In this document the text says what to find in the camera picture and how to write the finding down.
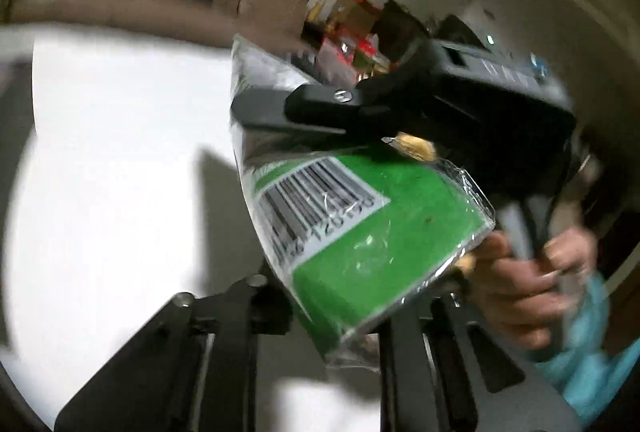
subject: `plastic packaging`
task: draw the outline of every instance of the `plastic packaging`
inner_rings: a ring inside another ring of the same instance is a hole
[[[233,94],[313,81],[245,40],[233,54]],[[232,134],[266,258],[329,364],[370,366],[364,336],[494,227],[464,170],[413,160],[400,140],[327,155],[234,122]]]
[[[353,57],[354,49],[351,49],[347,44],[343,44],[343,46],[345,51],[351,51],[351,57]],[[345,54],[328,38],[322,42],[316,57],[316,65],[335,86],[352,89],[358,82],[357,70],[351,66]]]

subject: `finger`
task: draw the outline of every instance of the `finger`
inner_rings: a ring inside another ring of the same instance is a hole
[[[509,336],[523,349],[542,349],[551,341],[549,329],[535,326],[500,325],[498,329]]]
[[[551,268],[591,271],[595,263],[596,241],[586,230],[573,227],[546,243],[544,258]]]
[[[480,243],[480,245],[473,250],[476,260],[496,260],[498,258],[504,258],[511,255],[511,247],[505,234],[501,231],[492,231],[486,238]]]
[[[503,324],[542,326],[575,309],[577,301],[557,293],[540,293],[532,297],[490,296],[484,301],[484,312],[489,321]]]
[[[557,279],[558,271],[542,274],[535,260],[501,258],[492,262],[478,262],[472,283],[489,293],[526,296],[550,290]]]

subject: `black metal frame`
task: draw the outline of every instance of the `black metal frame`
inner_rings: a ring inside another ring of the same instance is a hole
[[[178,293],[62,409],[54,430],[252,432],[258,335],[286,333],[290,318],[262,274],[212,297]],[[535,366],[446,285],[378,334],[383,432],[580,430]]]

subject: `white label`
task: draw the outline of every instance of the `white label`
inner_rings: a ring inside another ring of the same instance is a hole
[[[268,244],[289,270],[390,202],[332,157],[291,169],[257,197]]]

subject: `metal rivet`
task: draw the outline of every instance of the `metal rivet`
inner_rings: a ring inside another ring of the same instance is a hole
[[[334,94],[334,99],[340,103],[347,103],[348,101],[351,101],[352,98],[353,94],[348,90],[336,90]]]
[[[172,298],[172,302],[178,307],[189,307],[194,300],[195,297],[191,293],[178,293]]]
[[[267,277],[265,277],[264,275],[252,275],[246,280],[246,283],[249,284],[251,287],[266,286],[267,282],[268,282]]]

